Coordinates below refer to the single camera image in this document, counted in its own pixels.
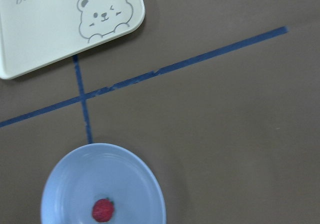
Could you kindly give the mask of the red strawberry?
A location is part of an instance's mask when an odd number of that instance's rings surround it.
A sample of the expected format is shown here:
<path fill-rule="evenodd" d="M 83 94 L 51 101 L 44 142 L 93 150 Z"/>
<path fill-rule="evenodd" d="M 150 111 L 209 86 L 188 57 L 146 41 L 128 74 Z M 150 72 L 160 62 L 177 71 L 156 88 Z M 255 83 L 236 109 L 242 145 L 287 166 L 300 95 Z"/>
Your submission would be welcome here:
<path fill-rule="evenodd" d="M 112 219 L 114 212 L 114 203 L 109 198 L 102 198 L 94 204 L 91 215 L 96 222 L 106 223 Z"/>

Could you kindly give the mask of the blue round plate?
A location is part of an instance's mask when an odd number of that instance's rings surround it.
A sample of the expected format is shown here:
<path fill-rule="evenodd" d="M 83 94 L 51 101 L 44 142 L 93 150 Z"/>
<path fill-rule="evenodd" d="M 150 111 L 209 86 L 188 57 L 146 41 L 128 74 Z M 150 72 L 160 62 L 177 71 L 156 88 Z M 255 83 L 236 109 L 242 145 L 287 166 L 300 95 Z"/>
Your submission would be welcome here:
<path fill-rule="evenodd" d="M 109 199 L 112 224 L 164 224 L 165 200 L 150 168 L 129 150 L 107 143 L 81 146 L 51 171 L 40 208 L 43 224 L 93 224 L 94 204 Z"/>

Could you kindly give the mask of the blue tape strip by tray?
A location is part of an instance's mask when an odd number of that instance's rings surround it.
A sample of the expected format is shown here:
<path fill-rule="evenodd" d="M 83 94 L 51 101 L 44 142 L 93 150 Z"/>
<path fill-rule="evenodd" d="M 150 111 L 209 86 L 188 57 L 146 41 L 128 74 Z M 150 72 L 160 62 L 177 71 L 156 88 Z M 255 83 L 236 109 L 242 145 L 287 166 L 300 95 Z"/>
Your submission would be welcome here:
<path fill-rule="evenodd" d="M 74 64 L 75 76 L 76 76 L 78 92 L 79 92 L 79 99 L 80 99 L 82 114 L 84 119 L 86 139 L 88 144 L 92 144 L 93 136 L 92 136 L 90 117 L 89 117 L 89 112 L 87 107 L 87 99 L 86 99 L 84 84 L 82 80 L 82 73 L 81 73 L 81 68 L 79 64 L 79 58 L 76 54 L 72 56 L 72 61 Z"/>

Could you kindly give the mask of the torn blue tape strip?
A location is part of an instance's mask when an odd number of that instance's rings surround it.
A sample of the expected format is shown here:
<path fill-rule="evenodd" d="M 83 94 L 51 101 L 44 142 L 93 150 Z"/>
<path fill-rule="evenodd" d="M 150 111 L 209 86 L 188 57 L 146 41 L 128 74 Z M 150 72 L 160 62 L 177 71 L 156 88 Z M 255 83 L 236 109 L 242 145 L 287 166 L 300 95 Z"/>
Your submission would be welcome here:
<path fill-rule="evenodd" d="M 244 40 L 241 40 L 241 41 L 238 41 L 238 42 L 235 42 L 235 43 L 223 46 L 223 47 L 220 47 L 218 49 L 215 49 L 215 50 L 212 50 L 212 51 L 209 51 L 206 53 L 202 53 L 200 55 L 188 58 L 186 60 L 182 60 L 182 61 L 170 64 L 170 65 L 164 66 L 158 70 L 153 70 L 153 71 L 149 71 L 149 72 L 140 74 L 138 76 L 135 76 L 135 77 L 123 80 L 121 82 L 115 83 L 111 86 L 105 86 L 105 87 L 99 88 L 97 90 L 87 92 L 87 93 L 85 93 L 85 97 L 86 97 L 86 100 L 92 99 L 92 98 L 100 96 L 102 94 L 106 94 L 106 93 L 109 93 L 109 92 L 112 92 L 112 91 L 115 91 L 118 89 L 122 89 L 124 87 L 128 87 L 128 86 L 143 82 L 145 80 L 148 80 L 148 79 L 151 79 L 154 77 L 158 77 L 158 76 L 161 76 L 161 75 L 164 75 L 164 74 L 167 74 L 167 73 L 170 73 L 170 72 L 173 72 L 173 71 L 176 71 L 176 70 L 179 70 L 179 69 L 182 69 L 182 68 L 185 68 L 185 67 L 188 67 L 188 66 L 215 58 L 215 57 L 218 57 L 218 56 L 222 56 L 227 53 L 230 53 L 230 52 L 242 49 L 242 48 L 246 48 L 248 46 L 255 45 L 257 43 L 260 43 L 260 42 L 263 42 L 263 41 L 266 41 L 269 39 L 273 39 L 275 37 L 284 35 L 288 32 L 289 32 L 289 28 L 287 26 L 282 26 L 282 27 L 258 34 L 256 36 L 253 36 L 253 37 L 250 37 L 250 38 L 247 38 L 247 39 L 244 39 Z M 81 103 L 79 96 L 72 97 L 70 99 L 67 99 L 67 100 L 64 100 L 64 101 L 37 109 L 35 111 L 28 112 L 26 114 L 22 114 L 17 117 L 13 117 L 11 119 L 2 121 L 0 123 L 0 126 L 2 128 L 6 127 L 6 126 L 10 126 L 12 124 L 19 123 L 19 122 L 22 122 L 22 121 L 25 121 L 25 120 L 28 120 L 28 119 L 31 119 L 31 118 L 34 118 L 37 116 L 41 116 L 46 113 L 50 113 L 50 112 L 56 111 L 58 109 L 62 109 L 64 107 L 71 106 L 76 103 Z"/>

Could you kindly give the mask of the cream bear tray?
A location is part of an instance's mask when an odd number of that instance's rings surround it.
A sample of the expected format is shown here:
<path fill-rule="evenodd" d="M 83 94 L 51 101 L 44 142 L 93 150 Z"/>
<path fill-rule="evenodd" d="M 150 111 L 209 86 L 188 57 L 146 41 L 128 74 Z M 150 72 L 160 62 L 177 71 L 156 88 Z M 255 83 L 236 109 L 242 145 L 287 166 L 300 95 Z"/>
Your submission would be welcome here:
<path fill-rule="evenodd" d="M 144 0 L 0 0 L 0 77 L 11 80 L 135 31 Z"/>

